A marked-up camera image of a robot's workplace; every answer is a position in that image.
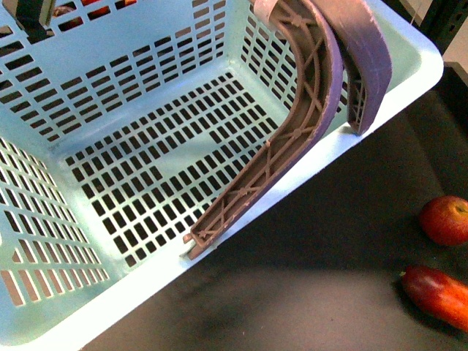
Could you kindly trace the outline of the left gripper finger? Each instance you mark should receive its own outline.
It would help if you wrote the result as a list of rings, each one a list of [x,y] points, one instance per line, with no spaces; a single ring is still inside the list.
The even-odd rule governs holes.
[[[292,49],[297,86],[284,122],[184,236],[198,258],[215,244],[325,134],[341,96],[342,57],[333,30],[312,1],[277,1],[270,24]]]
[[[362,135],[373,124],[392,78],[382,30],[365,1],[318,1],[347,71],[347,121]]]

